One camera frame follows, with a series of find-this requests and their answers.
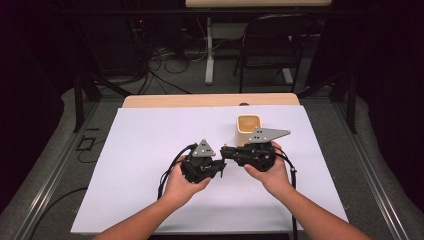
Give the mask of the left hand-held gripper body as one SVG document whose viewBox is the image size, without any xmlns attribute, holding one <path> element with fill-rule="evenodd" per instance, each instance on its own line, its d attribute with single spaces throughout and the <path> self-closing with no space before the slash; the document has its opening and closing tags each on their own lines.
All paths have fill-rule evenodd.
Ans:
<svg viewBox="0 0 424 240">
<path fill-rule="evenodd" d="M 212 157 L 215 155 L 207 141 L 202 139 L 182 161 L 180 168 L 183 176 L 191 183 L 213 178 L 216 175 L 216 166 Z"/>
</svg>

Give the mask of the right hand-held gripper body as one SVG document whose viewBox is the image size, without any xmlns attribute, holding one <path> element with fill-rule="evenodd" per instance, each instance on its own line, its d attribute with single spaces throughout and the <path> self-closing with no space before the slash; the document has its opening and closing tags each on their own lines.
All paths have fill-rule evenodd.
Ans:
<svg viewBox="0 0 424 240">
<path fill-rule="evenodd" d="M 239 165 L 249 164 L 260 172 L 266 172 L 274 166 L 277 157 L 289 162 L 283 151 L 276 152 L 272 141 L 290 134 L 289 130 L 256 128 L 248 143 L 242 147 L 236 147 L 233 153 L 233 160 Z"/>
</svg>

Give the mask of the black folding chair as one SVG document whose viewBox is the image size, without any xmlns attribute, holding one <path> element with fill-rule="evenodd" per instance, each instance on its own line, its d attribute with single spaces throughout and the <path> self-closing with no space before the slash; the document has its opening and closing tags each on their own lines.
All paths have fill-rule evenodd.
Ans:
<svg viewBox="0 0 424 240">
<path fill-rule="evenodd" d="M 239 92 L 243 92 L 245 70 L 294 69 L 291 91 L 297 84 L 304 43 L 317 21 L 306 14 L 270 14 L 252 20 L 241 37 L 233 74 L 240 70 Z"/>
</svg>

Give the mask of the aluminium floor rail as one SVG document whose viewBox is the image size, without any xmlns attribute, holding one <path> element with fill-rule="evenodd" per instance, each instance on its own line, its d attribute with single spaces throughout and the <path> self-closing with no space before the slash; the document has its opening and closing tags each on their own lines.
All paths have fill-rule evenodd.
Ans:
<svg viewBox="0 0 424 240">
<path fill-rule="evenodd" d="M 75 111 L 72 107 L 65 109 L 59 126 L 12 201 L 13 206 L 23 208 L 22 214 L 17 214 L 19 225 L 12 240 L 29 239 L 64 174 L 71 152 L 82 138 L 82 129 L 87 126 L 97 107 L 98 103 L 86 103 L 83 108 L 84 121 L 77 132 L 73 123 Z"/>
<path fill-rule="evenodd" d="M 383 188 L 381 181 L 379 180 L 377 173 L 375 172 L 372 163 L 370 162 L 365 149 L 360 142 L 359 137 L 354 134 L 347 123 L 347 113 L 341 103 L 334 103 L 333 108 L 341 121 L 344 130 L 352 142 L 357 155 L 359 156 L 359 166 L 364 174 L 364 178 L 367 181 L 368 186 L 372 192 L 372 195 L 376 201 L 376 204 L 386 222 L 387 227 L 394 240 L 410 240 L 406 230 L 401 223 L 398 214 L 392 202 L 389 200 L 386 191 Z"/>
</svg>

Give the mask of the light wooden table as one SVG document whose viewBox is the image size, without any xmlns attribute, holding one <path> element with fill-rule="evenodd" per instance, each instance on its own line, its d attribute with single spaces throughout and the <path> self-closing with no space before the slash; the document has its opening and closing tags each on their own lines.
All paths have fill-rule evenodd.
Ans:
<svg viewBox="0 0 424 240">
<path fill-rule="evenodd" d="M 221 107 L 242 105 L 299 105 L 293 93 L 132 95 L 123 108 Z"/>
</svg>

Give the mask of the beige square cup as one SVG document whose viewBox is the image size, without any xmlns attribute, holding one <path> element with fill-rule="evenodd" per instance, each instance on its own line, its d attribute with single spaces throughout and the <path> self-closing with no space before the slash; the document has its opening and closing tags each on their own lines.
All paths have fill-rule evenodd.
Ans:
<svg viewBox="0 0 424 240">
<path fill-rule="evenodd" d="M 236 119 L 235 142 L 237 146 L 243 146 L 249 141 L 252 132 L 262 126 L 258 115 L 239 115 Z"/>
</svg>

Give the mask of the black metal stand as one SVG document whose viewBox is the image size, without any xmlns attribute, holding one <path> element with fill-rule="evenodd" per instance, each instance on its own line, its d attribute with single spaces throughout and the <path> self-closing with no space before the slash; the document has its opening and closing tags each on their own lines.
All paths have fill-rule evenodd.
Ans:
<svg viewBox="0 0 424 240">
<path fill-rule="evenodd" d="M 297 94 L 299 99 L 306 98 L 330 83 L 335 83 L 331 93 L 332 102 L 341 102 L 347 96 L 346 123 L 353 134 L 357 133 L 355 126 L 357 79 L 353 71 L 342 71 Z"/>
<path fill-rule="evenodd" d="M 118 93 L 123 97 L 128 97 L 131 93 L 118 85 L 110 82 L 106 78 L 94 72 L 80 72 L 74 77 L 74 100 L 76 121 L 74 132 L 78 132 L 84 124 L 84 107 L 83 95 L 86 95 L 90 101 L 98 102 L 102 98 L 102 94 L 97 87 L 97 83 L 104 85 L 106 88 Z"/>
</svg>

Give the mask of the person's right hand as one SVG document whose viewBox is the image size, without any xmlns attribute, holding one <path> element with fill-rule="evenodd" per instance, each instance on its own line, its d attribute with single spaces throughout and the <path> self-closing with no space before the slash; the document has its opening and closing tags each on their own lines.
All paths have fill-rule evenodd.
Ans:
<svg viewBox="0 0 424 240">
<path fill-rule="evenodd" d="M 260 181 L 264 188 L 276 199 L 283 201 L 291 193 L 294 192 L 285 165 L 285 160 L 281 157 L 282 149 L 281 146 L 276 142 L 272 141 L 273 149 L 275 150 L 277 157 L 274 165 L 266 172 L 261 172 L 255 169 L 253 166 L 246 164 L 244 166 L 245 171 Z"/>
</svg>

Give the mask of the person's left hand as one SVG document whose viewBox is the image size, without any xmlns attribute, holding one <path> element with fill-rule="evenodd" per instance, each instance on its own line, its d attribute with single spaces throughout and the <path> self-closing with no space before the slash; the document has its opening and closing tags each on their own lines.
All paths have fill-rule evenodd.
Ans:
<svg viewBox="0 0 424 240">
<path fill-rule="evenodd" d="M 206 178 L 200 183 L 189 182 L 182 174 L 181 161 L 183 157 L 177 160 L 177 163 L 171 170 L 162 198 L 175 209 L 185 205 L 196 193 L 204 190 L 211 179 Z"/>
</svg>

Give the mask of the light desk top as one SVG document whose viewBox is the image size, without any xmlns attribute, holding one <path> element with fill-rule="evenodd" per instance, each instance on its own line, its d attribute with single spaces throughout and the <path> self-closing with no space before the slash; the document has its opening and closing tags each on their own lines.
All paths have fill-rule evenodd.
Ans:
<svg viewBox="0 0 424 240">
<path fill-rule="evenodd" d="M 330 6 L 333 0 L 185 0 L 191 8 Z"/>
</svg>

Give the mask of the white board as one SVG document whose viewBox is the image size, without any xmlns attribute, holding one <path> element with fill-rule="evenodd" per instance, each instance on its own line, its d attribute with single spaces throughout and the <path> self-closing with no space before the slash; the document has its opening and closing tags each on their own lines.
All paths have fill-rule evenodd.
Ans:
<svg viewBox="0 0 424 240">
<path fill-rule="evenodd" d="M 258 115 L 297 170 L 297 190 L 340 218 L 346 216 L 308 115 L 301 105 L 121 108 L 99 156 L 72 232 L 97 234 L 150 205 L 161 175 L 186 146 L 205 139 L 213 150 L 235 143 L 236 119 Z M 235 162 L 158 228 L 165 234 L 288 232 L 290 212 Z"/>
</svg>

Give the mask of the black square floor frame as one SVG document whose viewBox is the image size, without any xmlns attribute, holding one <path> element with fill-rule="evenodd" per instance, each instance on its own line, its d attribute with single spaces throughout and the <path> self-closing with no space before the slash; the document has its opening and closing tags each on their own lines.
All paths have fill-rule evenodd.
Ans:
<svg viewBox="0 0 424 240">
<path fill-rule="evenodd" d="M 90 151 L 96 141 L 95 137 L 83 137 L 77 145 L 77 151 Z"/>
</svg>

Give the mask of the dark cabinet with red light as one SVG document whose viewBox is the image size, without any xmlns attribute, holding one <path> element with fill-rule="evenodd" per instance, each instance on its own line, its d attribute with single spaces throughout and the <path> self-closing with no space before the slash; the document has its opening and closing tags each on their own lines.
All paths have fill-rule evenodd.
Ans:
<svg viewBox="0 0 424 240">
<path fill-rule="evenodd" d="M 80 23 L 103 75 L 134 76 L 144 72 L 133 31 L 125 18 L 87 17 Z"/>
</svg>

